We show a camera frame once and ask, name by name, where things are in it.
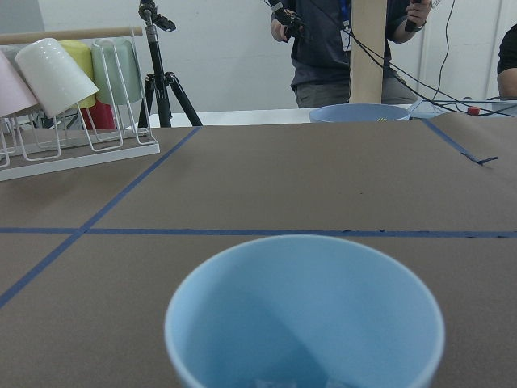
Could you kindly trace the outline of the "light blue cup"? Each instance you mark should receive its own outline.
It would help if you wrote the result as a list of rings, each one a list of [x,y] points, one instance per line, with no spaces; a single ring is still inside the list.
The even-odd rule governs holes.
[[[193,270],[170,300],[164,337],[185,387],[428,387],[445,325],[430,290],[390,256],[284,235]]]

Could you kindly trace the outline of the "blue bowl with fork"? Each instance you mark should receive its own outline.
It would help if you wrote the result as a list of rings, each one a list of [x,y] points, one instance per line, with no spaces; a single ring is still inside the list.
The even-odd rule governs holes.
[[[314,108],[309,113],[311,123],[345,123],[408,120],[406,108],[382,103],[343,103]]]

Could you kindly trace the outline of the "red cylinder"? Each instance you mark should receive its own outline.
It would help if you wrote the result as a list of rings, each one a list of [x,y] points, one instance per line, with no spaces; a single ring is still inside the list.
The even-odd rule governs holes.
[[[93,127],[97,130],[116,127],[111,106],[100,101],[97,101],[92,107],[82,108],[81,114],[88,130],[92,130]]]

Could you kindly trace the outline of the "standing person blue shirt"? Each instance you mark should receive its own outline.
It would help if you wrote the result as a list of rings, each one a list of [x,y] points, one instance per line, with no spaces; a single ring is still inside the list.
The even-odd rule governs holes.
[[[282,1],[271,14],[271,35],[278,42],[294,39],[291,88],[299,108],[347,103],[350,98],[352,1]],[[399,76],[389,44],[402,44],[422,30],[431,1],[388,1],[381,102],[410,104],[417,97]]]

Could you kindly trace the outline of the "green cup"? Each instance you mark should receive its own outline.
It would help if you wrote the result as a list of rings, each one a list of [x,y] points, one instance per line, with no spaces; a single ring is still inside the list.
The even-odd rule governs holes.
[[[98,101],[125,105],[142,98],[138,61],[129,38],[97,39],[91,45],[91,56]]]

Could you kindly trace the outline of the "white cup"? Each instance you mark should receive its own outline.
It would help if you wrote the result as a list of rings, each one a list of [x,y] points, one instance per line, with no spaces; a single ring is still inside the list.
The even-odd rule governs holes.
[[[20,49],[15,61],[48,117],[61,114],[99,91],[53,38],[43,38]]]

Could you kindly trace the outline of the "pink cup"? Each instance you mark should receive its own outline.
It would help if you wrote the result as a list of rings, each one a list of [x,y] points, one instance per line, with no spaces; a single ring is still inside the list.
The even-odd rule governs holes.
[[[32,91],[1,53],[1,117],[22,114],[37,107],[39,103]]]

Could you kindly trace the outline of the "seated person black shirt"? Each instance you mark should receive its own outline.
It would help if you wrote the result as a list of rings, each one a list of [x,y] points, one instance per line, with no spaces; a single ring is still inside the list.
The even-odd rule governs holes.
[[[497,82],[501,99],[516,100],[516,28],[514,24],[499,45]]]

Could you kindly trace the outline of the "aluminium frame post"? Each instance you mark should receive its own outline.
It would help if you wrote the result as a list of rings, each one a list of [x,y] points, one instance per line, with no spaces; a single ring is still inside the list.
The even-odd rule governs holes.
[[[380,103],[383,84],[387,2],[351,2],[349,103]]]

